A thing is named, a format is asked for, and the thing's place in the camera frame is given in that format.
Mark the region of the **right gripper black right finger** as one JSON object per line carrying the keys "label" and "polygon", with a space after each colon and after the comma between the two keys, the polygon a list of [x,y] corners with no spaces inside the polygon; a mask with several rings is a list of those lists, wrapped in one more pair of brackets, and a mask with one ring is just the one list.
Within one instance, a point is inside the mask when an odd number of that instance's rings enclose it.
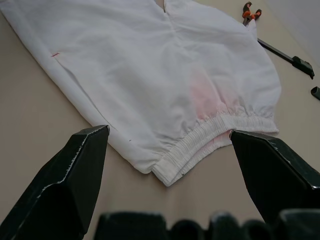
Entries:
{"label": "right gripper black right finger", "polygon": [[320,209],[320,172],[279,138],[230,133],[247,191],[266,223],[282,210]]}

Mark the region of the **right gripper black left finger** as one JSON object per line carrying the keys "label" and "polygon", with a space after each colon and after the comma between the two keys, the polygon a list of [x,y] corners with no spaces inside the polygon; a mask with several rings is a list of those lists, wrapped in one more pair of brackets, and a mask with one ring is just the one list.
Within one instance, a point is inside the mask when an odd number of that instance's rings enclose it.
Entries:
{"label": "right gripper black left finger", "polygon": [[100,192],[110,128],[73,134],[0,224],[0,240],[83,240]]}

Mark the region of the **white cloth garment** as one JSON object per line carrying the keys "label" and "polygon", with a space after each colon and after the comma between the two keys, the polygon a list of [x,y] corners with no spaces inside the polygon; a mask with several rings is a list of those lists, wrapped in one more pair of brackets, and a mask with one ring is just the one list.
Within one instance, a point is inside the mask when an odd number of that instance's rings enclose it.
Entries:
{"label": "white cloth garment", "polygon": [[194,0],[0,0],[48,76],[141,173],[171,186],[229,132],[276,133],[281,84],[256,30]]}

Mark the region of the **orange-handled pliers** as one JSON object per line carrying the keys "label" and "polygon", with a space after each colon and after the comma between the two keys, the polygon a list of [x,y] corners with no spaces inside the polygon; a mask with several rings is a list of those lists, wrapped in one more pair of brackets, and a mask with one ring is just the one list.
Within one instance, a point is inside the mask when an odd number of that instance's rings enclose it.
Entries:
{"label": "orange-handled pliers", "polygon": [[248,1],[242,9],[242,24],[247,26],[252,20],[258,20],[262,15],[262,10],[258,9],[255,13],[251,12],[252,2]]}

